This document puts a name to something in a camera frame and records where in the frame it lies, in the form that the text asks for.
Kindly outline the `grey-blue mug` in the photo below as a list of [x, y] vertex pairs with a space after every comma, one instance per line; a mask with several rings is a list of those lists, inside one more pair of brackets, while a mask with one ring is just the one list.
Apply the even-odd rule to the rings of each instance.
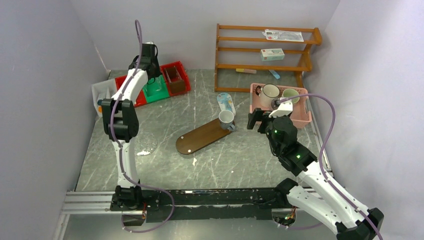
[[231, 132], [235, 131], [236, 127], [234, 125], [234, 117], [235, 116], [232, 111], [222, 110], [218, 115], [220, 127], [223, 130], [229, 130]]

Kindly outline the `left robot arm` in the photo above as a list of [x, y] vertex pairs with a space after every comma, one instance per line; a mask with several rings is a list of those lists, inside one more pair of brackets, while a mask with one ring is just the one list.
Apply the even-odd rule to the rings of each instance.
[[118, 181], [112, 195], [111, 211], [143, 209], [143, 194], [135, 162], [135, 140], [139, 120], [135, 102], [150, 79], [160, 75], [158, 48], [143, 43], [127, 77], [117, 92], [101, 102], [103, 129], [112, 141], [118, 165]]

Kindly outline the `purple mug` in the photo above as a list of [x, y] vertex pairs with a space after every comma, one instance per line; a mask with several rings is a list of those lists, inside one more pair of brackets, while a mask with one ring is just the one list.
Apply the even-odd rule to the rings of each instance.
[[273, 110], [277, 110], [280, 105], [281, 105], [281, 100], [279, 98], [275, 98], [271, 101], [271, 108]]

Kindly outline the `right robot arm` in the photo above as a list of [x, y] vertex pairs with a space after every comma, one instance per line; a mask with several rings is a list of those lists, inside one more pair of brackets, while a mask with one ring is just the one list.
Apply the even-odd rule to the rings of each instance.
[[260, 122], [270, 151], [281, 165], [313, 188], [314, 196], [296, 181], [287, 178], [275, 187], [275, 202], [280, 207], [300, 208], [329, 228], [338, 240], [372, 240], [382, 238], [384, 214], [377, 207], [368, 208], [355, 199], [323, 168], [322, 163], [298, 142], [298, 130], [290, 117], [272, 117], [270, 111], [256, 108], [248, 115], [247, 129]]

